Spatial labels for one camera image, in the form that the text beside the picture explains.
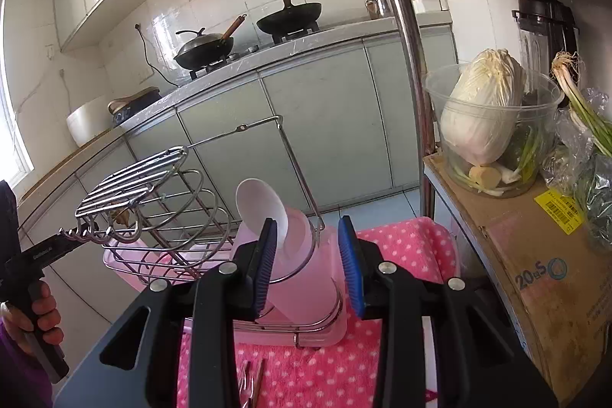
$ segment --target yellow label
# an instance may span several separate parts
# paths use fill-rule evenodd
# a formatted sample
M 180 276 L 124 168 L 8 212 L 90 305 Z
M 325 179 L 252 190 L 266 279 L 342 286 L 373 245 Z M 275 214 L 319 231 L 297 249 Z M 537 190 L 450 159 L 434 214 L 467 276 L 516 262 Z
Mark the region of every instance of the yellow label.
M 568 236 L 582 224 L 582 216 L 572 197 L 549 189 L 534 200 Z

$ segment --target floor tile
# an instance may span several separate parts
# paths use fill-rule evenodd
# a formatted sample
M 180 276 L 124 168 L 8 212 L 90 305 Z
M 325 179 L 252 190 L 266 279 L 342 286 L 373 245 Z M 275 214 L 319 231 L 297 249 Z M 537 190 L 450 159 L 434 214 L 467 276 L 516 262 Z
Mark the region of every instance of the floor tile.
M 404 194 L 406 195 L 406 199 L 408 199 L 408 202 L 412 206 L 412 209 L 414 210 L 414 214 L 416 216 L 420 216 L 420 192 L 419 190 L 413 189 L 411 191 L 404 192 Z M 439 195 L 436 194 L 436 210 L 433 215 L 434 222 L 439 223 L 440 225 L 442 225 L 442 227 L 445 227 L 447 230 L 450 230 L 452 218 L 453 217 L 451 215 L 451 212 L 446 207 L 446 205 L 444 204 L 442 199 L 439 197 Z
M 418 188 L 404 192 L 406 199 L 410 203 L 415 216 L 420 216 L 420 191 Z
M 414 213 L 403 193 L 343 209 L 340 214 L 351 217 L 356 231 L 414 218 Z
M 308 219 L 313 224 L 313 226 L 316 228 L 316 226 L 317 226 L 317 217 L 316 216 L 309 216 Z M 329 213 L 324 213 L 323 214 L 323 221 L 325 222 L 326 227 L 330 226 L 330 227 L 338 228 L 338 222 L 340 221 L 340 211 L 339 210 L 334 210 L 334 211 L 330 211 Z

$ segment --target kitchen counter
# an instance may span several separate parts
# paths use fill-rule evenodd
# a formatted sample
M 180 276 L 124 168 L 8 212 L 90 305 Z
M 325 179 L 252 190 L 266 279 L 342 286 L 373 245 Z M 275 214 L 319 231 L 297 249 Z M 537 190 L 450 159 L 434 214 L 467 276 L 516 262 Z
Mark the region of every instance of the kitchen counter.
M 429 67 L 457 63 L 449 13 L 429 13 L 419 22 Z M 203 172 L 233 219 L 239 216 L 236 187 L 246 178 L 264 180 L 288 206 L 310 212 L 275 123 L 201 143 L 273 115 L 283 116 L 285 137 L 320 208 L 412 188 L 420 162 L 407 72 L 393 18 L 317 32 L 212 71 L 58 167 L 19 205 L 21 243 L 28 247 L 74 227 L 76 207 L 109 174 L 195 143 L 184 168 Z M 106 268 L 102 253 L 101 246 L 85 244 L 45 272 L 62 309 L 70 366 L 136 295 Z
M 417 20 L 421 28 L 447 27 L 451 23 L 451 16 L 447 11 L 421 13 L 417 15 Z M 45 200 L 48 201 L 50 198 L 54 197 L 52 194 L 56 192 L 57 189 L 60 189 L 62 183 L 65 182 L 74 171 L 89 161 L 97 153 L 120 139 L 126 132 L 150 121 L 154 117 L 163 114 L 165 111 L 176 107 L 178 104 L 198 94 L 206 93 L 245 73 L 250 73 L 268 67 L 269 65 L 290 60 L 296 56 L 307 54 L 317 49 L 358 40 L 363 37 L 375 37 L 395 33 L 397 33 L 395 18 L 383 18 L 342 25 L 340 27 L 313 33 L 278 46 L 262 49 L 252 55 L 228 64 L 219 70 L 215 70 L 210 74 L 200 76 L 197 80 L 189 82 L 165 95 L 159 101 L 132 116 L 119 127 L 114 128 L 114 130 L 100 137 L 87 146 L 87 148 L 79 151 L 66 161 L 33 192 L 30 192 L 27 198 L 20 202 L 18 208 L 19 220 L 22 224 L 26 222 L 32 213 L 45 203 Z

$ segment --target pink towel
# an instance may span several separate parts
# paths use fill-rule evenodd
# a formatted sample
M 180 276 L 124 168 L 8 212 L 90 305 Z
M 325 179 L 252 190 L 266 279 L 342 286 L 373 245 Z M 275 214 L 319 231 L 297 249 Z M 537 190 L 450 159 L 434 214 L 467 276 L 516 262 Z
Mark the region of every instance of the pink towel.
M 457 256 L 448 231 L 421 217 L 357 233 L 375 242 L 385 259 L 406 268 L 415 277 L 442 283 L 456 275 Z M 270 407 L 359 407 L 371 406 L 381 325 L 362 322 L 348 308 L 347 335 L 332 347 L 296 349 L 284 346 L 236 344 L 236 366 L 242 371 L 247 360 L 254 365 L 266 359 L 258 408 Z M 183 335 L 177 408 L 188 406 L 188 373 L 191 335 Z M 436 398 L 426 392 L 427 400 Z

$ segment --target gas stove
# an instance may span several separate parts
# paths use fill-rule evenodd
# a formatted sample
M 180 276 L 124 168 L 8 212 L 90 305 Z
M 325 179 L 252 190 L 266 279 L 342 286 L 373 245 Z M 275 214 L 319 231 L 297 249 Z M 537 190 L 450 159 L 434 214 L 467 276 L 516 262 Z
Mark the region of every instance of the gas stove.
M 265 50 L 265 49 L 269 49 L 270 47 L 279 46 L 286 42 L 290 42 L 292 40 L 299 39 L 307 35 L 311 35 L 312 33 L 315 33 L 318 31 L 320 31 L 319 25 L 316 22 L 313 22 L 312 24 L 308 25 L 308 27 L 305 27 L 304 29 L 295 31 L 293 33 L 287 33 L 287 34 L 283 34 L 279 36 L 273 35 L 272 44 L 266 44 L 265 46 L 261 46 L 261 47 L 258 44 L 255 44 L 254 46 L 249 47 L 248 50 L 245 50 L 243 52 L 233 52 L 232 54 L 227 56 L 227 58 L 223 58 L 219 61 L 215 61 L 214 63 L 206 65 L 201 70 L 195 70 L 195 71 L 191 70 L 189 72 L 189 75 L 191 76 L 192 80 L 195 80 L 198 77 L 207 75 L 212 71 L 225 67 L 228 64 L 233 63 L 234 61 L 238 61 L 239 59 L 249 56 L 251 54 L 254 54 L 255 52 L 258 52 L 260 50 Z

